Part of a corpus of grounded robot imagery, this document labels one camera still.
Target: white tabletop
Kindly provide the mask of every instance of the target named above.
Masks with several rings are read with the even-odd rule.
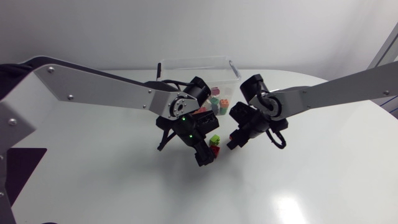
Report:
[[[319,78],[261,73],[270,90]],[[153,80],[155,71],[118,74]],[[232,105],[244,101],[235,91]],[[60,103],[18,147],[47,153],[16,200],[18,223],[397,223],[398,121],[370,101],[288,119],[284,150],[264,134],[226,147],[238,124],[219,116],[221,151],[198,167],[179,138],[162,152],[156,114]]]

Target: red block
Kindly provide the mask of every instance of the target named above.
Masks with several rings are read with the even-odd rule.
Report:
[[[211,88],[211,94],[213,96],[219,95],[220,94],[220,90],[218,89],[218,87]]]
[[[220,147],[210,146],[210,149],[213,150],[213,152],[214,152],[214,154],[216,155],[216,158],[217,158],[218,153],[220,152]]]
[[[207,111],[207,109],[204,106],[202,106],[197,111],[195,111],[193,114],[202,113],[202,112],[206,112],[206,111]]]

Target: white wall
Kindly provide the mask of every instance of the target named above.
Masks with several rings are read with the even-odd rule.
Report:
[[[334,79],[367,68],[396,0],[3,0],[0,63],[48,55],[97,69],[229,55],[238,68]]]

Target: transparent container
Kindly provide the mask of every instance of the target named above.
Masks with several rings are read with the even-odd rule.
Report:
[[[190,82],[198,76],[211,88],[211,96],[195,113],[213,110],[215,115],[228,114],[233,93],[241,80],[239,70],[229,57],[163,59],[160,63],[158,81]]]

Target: orange block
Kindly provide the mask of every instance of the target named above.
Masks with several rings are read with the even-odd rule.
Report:
[[[221,108],[228,108],[229,107],[229,102],[227,99],[222,99],[220,100],[220,107]]]

